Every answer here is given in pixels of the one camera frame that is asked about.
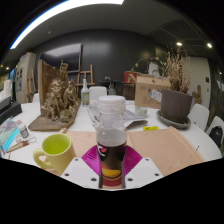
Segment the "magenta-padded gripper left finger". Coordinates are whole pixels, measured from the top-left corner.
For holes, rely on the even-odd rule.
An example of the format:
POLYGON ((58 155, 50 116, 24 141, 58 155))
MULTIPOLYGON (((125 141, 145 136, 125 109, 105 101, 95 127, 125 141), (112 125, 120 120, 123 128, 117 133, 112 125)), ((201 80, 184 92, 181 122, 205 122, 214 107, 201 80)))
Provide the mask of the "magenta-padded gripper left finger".
POLYGON ((97 146, 91 147, 82 157, 73 158, 61 177, 84 188, 99 189, 101 161, 97 146))

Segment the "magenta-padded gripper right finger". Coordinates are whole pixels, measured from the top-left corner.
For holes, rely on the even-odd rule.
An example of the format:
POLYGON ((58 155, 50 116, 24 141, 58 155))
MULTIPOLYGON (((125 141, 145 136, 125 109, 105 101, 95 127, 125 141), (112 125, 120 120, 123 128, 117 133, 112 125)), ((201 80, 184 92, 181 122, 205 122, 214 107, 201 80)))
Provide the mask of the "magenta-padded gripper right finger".
POLYGON ((149 157, 142 157, 132 147, 126 147, 122 166, 122 188, 143 187, 162 178, 163 175, 149 157))

